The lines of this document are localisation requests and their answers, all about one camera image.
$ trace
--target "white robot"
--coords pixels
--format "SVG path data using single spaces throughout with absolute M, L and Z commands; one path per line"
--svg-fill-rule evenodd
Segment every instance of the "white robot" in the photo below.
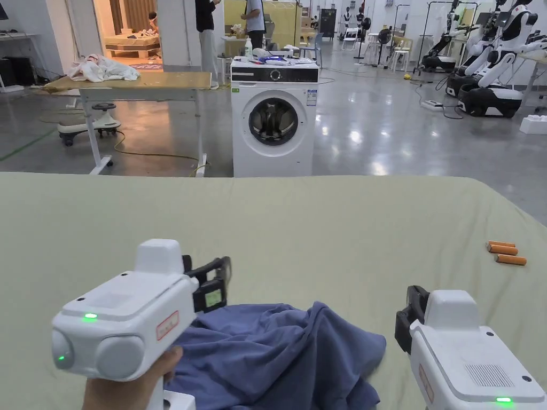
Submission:
M 456 8 L 458 7 L 459 0 L 452 2 L 452 7 L 446 16 L 446 33 L 444 33 L 439 42 L 436 43 L 429 52 L 423 56 L 421 69 L 428 72 L 437 70 L 451 73 L 456 67 L 456 59 L 448 56 L 440 56 L 439 54 L 450 44 L 452 38 L 466 34 L 469 31 L 474 30 L 470 26 L 457 27 L 459 22 L 459 15 L 456 14 Z
M 504 116 L 512 118 L 520 108 L 522 93 L 499 83 L 498 78 L 515 62 L 517 55 L 547 49 L 545 39 L 529 42 L 532 27 L 538 20 L 526 5 L 532 0 L 517 0 L 505 20 L 503 13 L 496 24 L 501 34 L 496 50 L 488 53 L 488 66 L 472 84 L 463 85 L 458 93 L 458 106 L 472 116 Z
M 496 40 L 496 20 L 499 15 L 499 7 L 507 0 L 501 0 L 496 3 L 496 11 L 493 13 L 481 13 L 477 18 L 476 24 L 479 31 L 476 35 L 470 37 L 465 47 L 469 58 L 449 75 L 446 81 L 446 93 L 452 97 L 457 97 L 459 89 L 464 84 L 472 84 L 474 75 L 478 74 L 488 64 L 488 54 L 494 50 L 494 41 Z
M 207 280 L 207 273 L 216 276 Z M 230 259 L 191 270 L 177 241 L 151 239 L 135 270 L 68 302 L 53 319 L 55 366 L 88 378 L 127 382 L 142 376 L 192 323 L 195 312 L 226 306 Z M 148 410 L 195 410 L 192 396 L 164 391 L 158 380 Z
M 463 290 L 407 290 L 395 338 L 429 410 L 545 410 L 547 396 L 509 348 L 480 326 L 473 298 Z

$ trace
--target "orange battery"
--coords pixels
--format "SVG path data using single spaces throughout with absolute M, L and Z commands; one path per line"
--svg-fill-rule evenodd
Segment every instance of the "orange battery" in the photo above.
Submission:
M 515 247 L 514 243 L 509 243 L 509 242 L 488 241 L 488 242 L 486 242 L 486 244 L 487 245 L 498 245 L 498 246 L 501 246 L 501 247 L 511 247 L 511 248 Z
M 504 254 L 515 256 L 517 253 L 519 253 L 519 250 L 516 248 L 503 247 L 500 245 L 488 245 L 486 249 L 488 249 L 488 252 L 490 252 L 491 254 Z
M 526 258 L 522 256 L 494 255 L 494 260 L 499 263 L 510 263 L 511 265 L 525 265 Z

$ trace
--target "bottle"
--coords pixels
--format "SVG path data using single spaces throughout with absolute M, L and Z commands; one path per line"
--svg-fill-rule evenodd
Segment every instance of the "bottle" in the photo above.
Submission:
M 250 38 L 247 38 L 245 42 L 245 57 L 253 58 L 253 43 L 251 43 Z

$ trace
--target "finger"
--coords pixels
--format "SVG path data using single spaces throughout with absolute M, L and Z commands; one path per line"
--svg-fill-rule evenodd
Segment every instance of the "finger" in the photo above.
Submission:
M 163 353 L 156 363 L 152 365 L 149 372 L 156 378 L 163 377 L 165 374 L 172 372 L 175 366 L 179 363 L 182 357 L 182 347 L 174 346 L 170 350 Z

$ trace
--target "table leg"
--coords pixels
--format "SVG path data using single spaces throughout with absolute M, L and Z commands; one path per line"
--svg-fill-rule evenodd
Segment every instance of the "table leg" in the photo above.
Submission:
M 97 144 L 97 137 L 95 135 L 95 128 L 93 127 L 93 117 L 91 116 L 91 107 L 88 98 L 85 95 L 85 91 L 80 90 L 82 95 L 82 107 L 84 109 L 85 124 L 88 127 L 89 141 L 91 143 L 91 150 L 93 151 L 93 159 L 95 160 L 95 168 L 89 173 L 90 175 L 99 175 L 101 171 L 109 165 L 112 165 L 112 158 L 105 156 L 101 159 L 101 153 Z
M 205 176 L 205 166 L 207 165 L 207 154 L 203 152 L 203 133 L 201 129 L 202 114 L 202 95 L 200 90 L 196 90 L 196 122 L 197 122 L 197 171 L 196 178 Z
M 526 87 L 524 95 L 522 96 L 522 102 L 520 104 L 521 107 L 524 107 L 526 105 L 526 101 L 528 100 L 528 96 L 530 95 L 530 91 L 532 91 L 534 81 L 536 80 L 536 75 L 538 75 L 538 63 L 534 65 L 534 71 L 532 71 L 532 76 L 530 77 L 530 80 L 528 81 L 528 86 Z

